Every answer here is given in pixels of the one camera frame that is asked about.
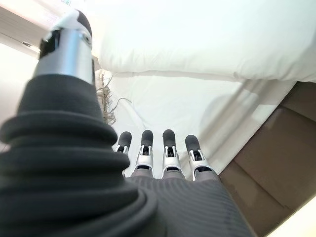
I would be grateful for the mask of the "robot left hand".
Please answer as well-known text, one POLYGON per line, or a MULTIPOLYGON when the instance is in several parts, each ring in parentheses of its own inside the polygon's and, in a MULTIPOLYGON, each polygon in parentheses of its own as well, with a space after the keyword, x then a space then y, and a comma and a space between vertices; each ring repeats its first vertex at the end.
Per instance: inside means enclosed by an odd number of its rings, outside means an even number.
POLYGON ((252 237, 254 232, 207 162, 197 137, 163 133, 162 177, 153 175, 153 134, 142 134, 134 172, 128 132, 103 120, 95 88, 92 30, 72 10, 40 43, 39 61, 0 140, 3 237, 252 237))

